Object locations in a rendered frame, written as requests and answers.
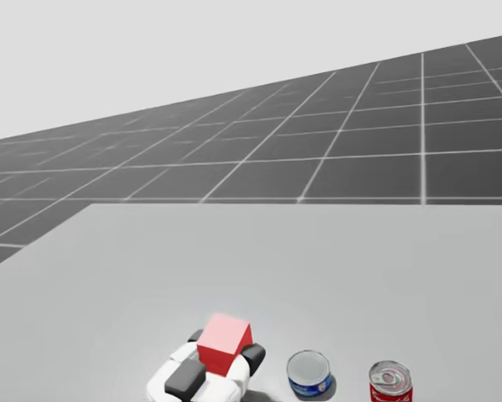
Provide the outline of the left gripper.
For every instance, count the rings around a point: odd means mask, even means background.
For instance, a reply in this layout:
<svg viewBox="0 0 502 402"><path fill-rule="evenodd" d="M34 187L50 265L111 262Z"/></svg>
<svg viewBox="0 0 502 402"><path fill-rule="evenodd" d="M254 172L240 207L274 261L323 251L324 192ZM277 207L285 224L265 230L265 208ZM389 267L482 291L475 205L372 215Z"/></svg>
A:
<svg viewBox="0 0 502 402"><path fill-rule="evenodd" d="M259 343L246 345L225 376L210 373L199 361L197 342L202 332L195 331L149 380L148 402L241 402L266 349Z"/></svg>

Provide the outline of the blue flat can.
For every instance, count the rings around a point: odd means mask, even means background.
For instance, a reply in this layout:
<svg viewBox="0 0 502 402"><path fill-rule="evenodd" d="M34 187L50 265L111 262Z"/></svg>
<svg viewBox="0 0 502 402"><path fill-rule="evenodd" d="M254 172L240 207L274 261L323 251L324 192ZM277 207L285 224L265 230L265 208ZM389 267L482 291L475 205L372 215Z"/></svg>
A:
<svg viewBox="0 0 502 402"><path fill-rule="evenodd" d="M320 352L304 349L292 355L286 366L287 381L300 399L326 400L333 383L329 360Z"/></svg>

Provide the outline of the red and white can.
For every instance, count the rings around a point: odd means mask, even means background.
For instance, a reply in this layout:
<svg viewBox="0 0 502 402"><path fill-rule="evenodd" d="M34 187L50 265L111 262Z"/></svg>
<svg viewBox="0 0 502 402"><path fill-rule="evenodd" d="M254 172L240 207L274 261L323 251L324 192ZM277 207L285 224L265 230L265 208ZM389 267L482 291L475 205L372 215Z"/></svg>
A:
<svg viewBox="0 0 502 402"><path fill-rule="evenodd" d="M369 371L371 402L413 402L410 370L401 363L385 360L374 363Z"/></svg>

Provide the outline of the red cube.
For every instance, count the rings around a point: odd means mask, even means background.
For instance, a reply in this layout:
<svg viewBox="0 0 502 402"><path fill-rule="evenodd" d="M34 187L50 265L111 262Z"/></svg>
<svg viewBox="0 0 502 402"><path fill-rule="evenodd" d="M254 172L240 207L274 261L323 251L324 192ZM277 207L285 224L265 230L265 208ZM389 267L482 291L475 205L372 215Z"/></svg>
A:
<svg viewBox="0 0 502 402"><path fill-rule="evenodd" d="M197 341L199 361L213 374L226 376L241 350L253 343L251 324L216 313L205 325Z"/></svg>

